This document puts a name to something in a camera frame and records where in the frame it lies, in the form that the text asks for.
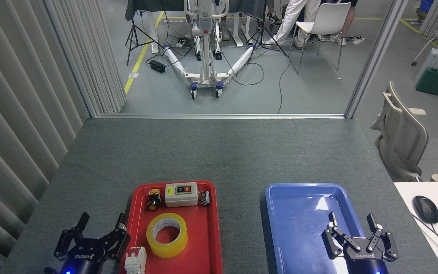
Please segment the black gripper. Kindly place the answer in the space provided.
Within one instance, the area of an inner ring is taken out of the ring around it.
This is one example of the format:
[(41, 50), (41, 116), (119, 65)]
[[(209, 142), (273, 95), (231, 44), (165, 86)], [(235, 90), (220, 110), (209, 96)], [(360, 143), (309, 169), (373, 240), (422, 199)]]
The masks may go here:
[(372, 236), (351, 238), (337, 225), (334, 212), (328, 214), (329, 222), (322, 232), (322, 239), (329, 259), (344, 255), (350, 274), (388, 274), (384, 260), (393, 262), (399, 252), (391, 232), (385, 232), (373, 214), (367, 215)]
[[(115, 228), (103, 238), (83, 237), (89, 218), (88, 213), (82, 213), (75, 227), (62, 231), (54, 256), (63, 265), (59, 271), (49, 267), (49, 274), (100, 274), (107, 259), (122, 260), (130, 241), (127, 215), (120, 213)], [(70, 249), (71, 241), (75, 245)]]

